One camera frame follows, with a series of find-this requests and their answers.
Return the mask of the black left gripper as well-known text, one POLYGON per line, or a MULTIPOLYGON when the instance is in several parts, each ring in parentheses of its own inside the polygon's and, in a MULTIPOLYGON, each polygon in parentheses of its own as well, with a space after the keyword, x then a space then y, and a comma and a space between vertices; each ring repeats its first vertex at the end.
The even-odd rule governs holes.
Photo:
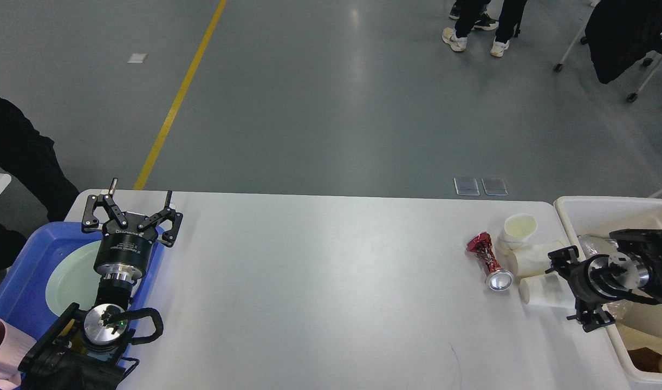
POLYGON ((163 209, 139 222, 137 232, 112 229, 111 225, 128 228, 125 213, 114 201, 117 184, 118 178, 113 178, 107 193, 88 196, 81 220, 81 232, 101 231, 103 234, 94 264, 97 274, 108 277, 110 274, 123 272, 130 276, 131 281, 137 281, 147 274, 155 242, 168 248, 173 247, 183 221, 183 213, 171 205, 173 192, 168 190, 163 209), (105 222, 101 222, 95 215, 98 207, 107 215, 105 222), (170 222, 170 229, 158 235, 157 227, 165 222, 170 222))

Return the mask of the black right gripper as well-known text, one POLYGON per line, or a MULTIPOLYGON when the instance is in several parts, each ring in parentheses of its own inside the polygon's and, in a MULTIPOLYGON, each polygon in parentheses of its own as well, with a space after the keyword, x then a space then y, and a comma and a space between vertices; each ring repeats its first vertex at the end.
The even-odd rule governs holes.
POLYGON ((546 274, 556 272, 568 280, 576 298, 575 314, 567 316, 567 321, 576 321, 586 333, 615 325, 615 318, 603 305, 628 300, 650 281, 650 269, 630 253, 597 254, 579 262, 577 246, 568 246, 547 256, 550 267, 546 274))

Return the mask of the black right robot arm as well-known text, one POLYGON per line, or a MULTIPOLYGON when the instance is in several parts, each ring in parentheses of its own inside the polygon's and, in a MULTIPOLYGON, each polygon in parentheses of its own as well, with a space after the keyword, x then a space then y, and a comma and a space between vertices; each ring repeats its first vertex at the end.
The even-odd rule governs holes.
POLYGON ((610 232, 613 252, 581 259, 577 246, 549 252, 550 267, 568 284, 575 298, 576 320, 585 332, 615 323, 603 305, 617 301, 662 304, 662 230, 622 229, 610 232))

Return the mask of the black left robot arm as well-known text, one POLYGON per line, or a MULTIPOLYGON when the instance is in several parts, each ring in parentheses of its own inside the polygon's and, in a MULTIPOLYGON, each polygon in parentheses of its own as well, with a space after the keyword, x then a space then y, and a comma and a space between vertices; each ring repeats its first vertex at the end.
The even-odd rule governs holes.
POLYGON ((100 232, 93 269, 99 275, 89 309, 69 304, 18 366, 22 389, 116 389, 139 365, 130 346, 156 341, 164 332, 159 311, 134 302, 134 289, 148 276, 157 244, 172 247, 183 214, 167 191, 162 210, 151 215, 121 210, 113 178, 107 193, 87 198, 81 231, 100 232))

